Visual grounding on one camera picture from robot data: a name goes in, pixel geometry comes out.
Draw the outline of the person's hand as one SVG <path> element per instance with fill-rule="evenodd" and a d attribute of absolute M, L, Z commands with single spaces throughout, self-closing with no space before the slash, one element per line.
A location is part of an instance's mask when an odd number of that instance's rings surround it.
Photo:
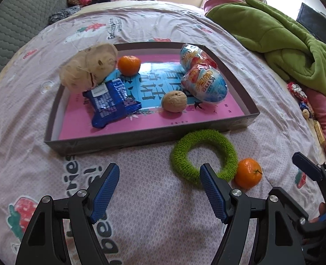
<path fill-rule="evenodd" d="M 326 219 L 326 204 L 321 202 L 318 205 L 317 212 L 313 211 L 311 216 L 309 217 L 310 223 L 316 223 L 319 221 L 324 221 Z"/>

